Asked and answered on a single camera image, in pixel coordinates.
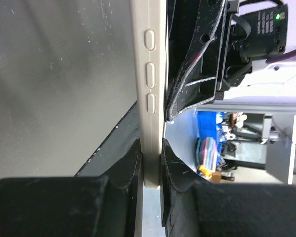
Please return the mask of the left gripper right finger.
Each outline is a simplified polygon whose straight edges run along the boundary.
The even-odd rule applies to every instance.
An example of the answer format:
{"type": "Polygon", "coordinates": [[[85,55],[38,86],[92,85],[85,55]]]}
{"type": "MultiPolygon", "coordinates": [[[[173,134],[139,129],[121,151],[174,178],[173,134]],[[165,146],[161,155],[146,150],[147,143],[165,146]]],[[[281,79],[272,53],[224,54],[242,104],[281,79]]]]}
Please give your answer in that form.
{"type": "Polygon", "coordinates": [[[161,154],[161,216],[168,237],[296,237],[296,186],[212,183],[167,140],[161,154]]]}

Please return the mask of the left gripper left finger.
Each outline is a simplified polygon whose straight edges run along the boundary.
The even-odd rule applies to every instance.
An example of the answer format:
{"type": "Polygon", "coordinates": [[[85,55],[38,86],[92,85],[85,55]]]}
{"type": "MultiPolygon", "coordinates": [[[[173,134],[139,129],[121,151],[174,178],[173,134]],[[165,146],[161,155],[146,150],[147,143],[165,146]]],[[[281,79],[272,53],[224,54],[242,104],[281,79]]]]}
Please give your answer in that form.
{"type": "Polygon", "coordinates": [[[0,179],[0,237],[141,235],[139,140],[100,176],[0,179]]]}

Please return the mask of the beige phone case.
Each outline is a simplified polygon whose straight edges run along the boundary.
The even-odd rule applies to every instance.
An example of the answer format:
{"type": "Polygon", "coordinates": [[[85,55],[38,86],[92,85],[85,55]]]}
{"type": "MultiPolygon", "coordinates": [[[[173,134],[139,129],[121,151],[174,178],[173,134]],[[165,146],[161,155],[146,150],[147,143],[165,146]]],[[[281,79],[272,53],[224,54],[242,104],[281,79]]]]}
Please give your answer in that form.
{"type": "Polygon", "coordinates": [[[160,185],[168,83],[168,17],[165,0],[130,1],[143,179],[160,185]]]}

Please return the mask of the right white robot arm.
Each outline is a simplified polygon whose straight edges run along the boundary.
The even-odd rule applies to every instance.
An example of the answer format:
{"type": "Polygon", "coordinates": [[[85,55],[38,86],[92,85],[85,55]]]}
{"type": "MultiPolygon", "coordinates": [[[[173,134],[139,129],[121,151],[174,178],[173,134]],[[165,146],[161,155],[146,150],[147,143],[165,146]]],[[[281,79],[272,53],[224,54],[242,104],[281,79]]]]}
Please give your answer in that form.
{"type": "Polygon", "coordinates": [[[171,0],[168,2],[170,91],[165,120],[214,100],[252,72],[252,62],[296,57],[286,52],[288,6],[239,15],[251,0],[171,0]]]}

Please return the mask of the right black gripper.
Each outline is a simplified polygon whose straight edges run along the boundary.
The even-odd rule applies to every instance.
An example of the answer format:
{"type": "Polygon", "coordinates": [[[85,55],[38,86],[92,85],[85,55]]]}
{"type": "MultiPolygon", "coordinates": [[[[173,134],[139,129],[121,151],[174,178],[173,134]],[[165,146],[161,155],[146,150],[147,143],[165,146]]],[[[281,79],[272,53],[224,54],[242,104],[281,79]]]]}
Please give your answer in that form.
{"type": "Polygon", "coordinates": [[[169,91],[165,120],[182,112],[223,100],[252,71],[243,42],[251,33],[236,14],[238,0],[170,0],[169,91]]]}

